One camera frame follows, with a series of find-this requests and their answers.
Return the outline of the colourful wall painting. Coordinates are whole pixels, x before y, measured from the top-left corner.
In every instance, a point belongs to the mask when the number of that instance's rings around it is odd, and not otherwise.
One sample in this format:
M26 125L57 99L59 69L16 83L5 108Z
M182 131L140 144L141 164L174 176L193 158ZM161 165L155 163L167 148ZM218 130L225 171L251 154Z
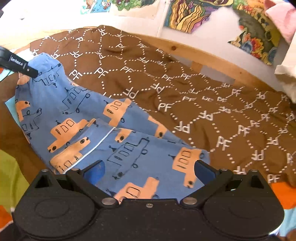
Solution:
M244 52L274 63L280 33L263 1L75 1L89 25L108 23L132 33L197 46L223 58Z

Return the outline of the colour block patchwork quilt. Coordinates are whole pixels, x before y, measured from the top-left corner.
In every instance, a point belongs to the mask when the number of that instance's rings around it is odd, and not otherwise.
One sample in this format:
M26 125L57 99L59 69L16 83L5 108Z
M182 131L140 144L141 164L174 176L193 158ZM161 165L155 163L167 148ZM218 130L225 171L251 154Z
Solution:
M18 78L17 74L12 74L1 81L1 240L17 239L12 230L11 214L29 183L44 167L31 150L22 148L25 145L25 138L16 127L5 103L14 95ZM287 138L283 141L288 145L288 151L269 147L264 152L263 161L252 161L251 151L246 149L247 142L240 138L231 148L230 153L235 161L233 164L221 151L211 154L211 164L215 167L222 167L223 164L231 168L240 166L247 170L252 167L259 168L286 212L284 218L286 227L281 228L280 237L282 240L295 240L295 174L289 167L279 175L279 181L271 180L275 177L276 171L286 164L287 155L295 150L295 141L289 141Z

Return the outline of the brown PF patterned blanket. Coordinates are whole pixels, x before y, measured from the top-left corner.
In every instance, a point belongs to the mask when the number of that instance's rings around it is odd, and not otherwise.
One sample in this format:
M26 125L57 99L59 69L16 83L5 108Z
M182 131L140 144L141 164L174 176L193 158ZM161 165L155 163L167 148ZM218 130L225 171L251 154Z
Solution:
M282 92L233 86L195 72L140 37L109 26L31 42L84 87L129 98L215 167L258 169L269 184L295 187L295 108Z

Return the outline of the white cream hanging garment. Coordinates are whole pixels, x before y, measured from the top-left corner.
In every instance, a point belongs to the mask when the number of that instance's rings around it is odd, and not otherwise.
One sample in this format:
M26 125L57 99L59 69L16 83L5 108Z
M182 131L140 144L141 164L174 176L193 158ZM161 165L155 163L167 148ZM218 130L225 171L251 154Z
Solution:
M283 92L296 102L296 36L294 35L283 62L277 65L274 74L280 82Z

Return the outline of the wooden bed frame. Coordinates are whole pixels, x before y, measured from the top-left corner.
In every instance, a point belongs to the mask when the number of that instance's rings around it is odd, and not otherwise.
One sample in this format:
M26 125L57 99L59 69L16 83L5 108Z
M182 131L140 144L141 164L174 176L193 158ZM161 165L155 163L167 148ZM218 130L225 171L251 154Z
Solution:
M259 78L220 57L175 41L140 34L136 36L168 54L192 61L191 68L196 72L200 73L202 67L207 66L232 78L234 80L233 85L235 86L248 86L259 90L275 92L275 89Z

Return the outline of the pink cloth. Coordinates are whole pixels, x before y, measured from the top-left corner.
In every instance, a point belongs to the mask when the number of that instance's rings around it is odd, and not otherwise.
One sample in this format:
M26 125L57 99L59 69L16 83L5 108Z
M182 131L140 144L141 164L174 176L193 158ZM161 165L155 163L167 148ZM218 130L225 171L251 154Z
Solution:
M295 7L289 1L264 1L265 15L290 45L295 35Z

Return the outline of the blue pants with orange cars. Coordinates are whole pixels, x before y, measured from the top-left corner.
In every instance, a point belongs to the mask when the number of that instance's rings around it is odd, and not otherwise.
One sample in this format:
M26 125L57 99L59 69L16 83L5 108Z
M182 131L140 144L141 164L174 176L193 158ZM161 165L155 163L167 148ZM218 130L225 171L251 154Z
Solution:
M112 99L75 84L46 53L20 76L16 110L27 141L56 174L85 169L85 179L118 201L183 199L200 189L197 160L209 161L129 98Z

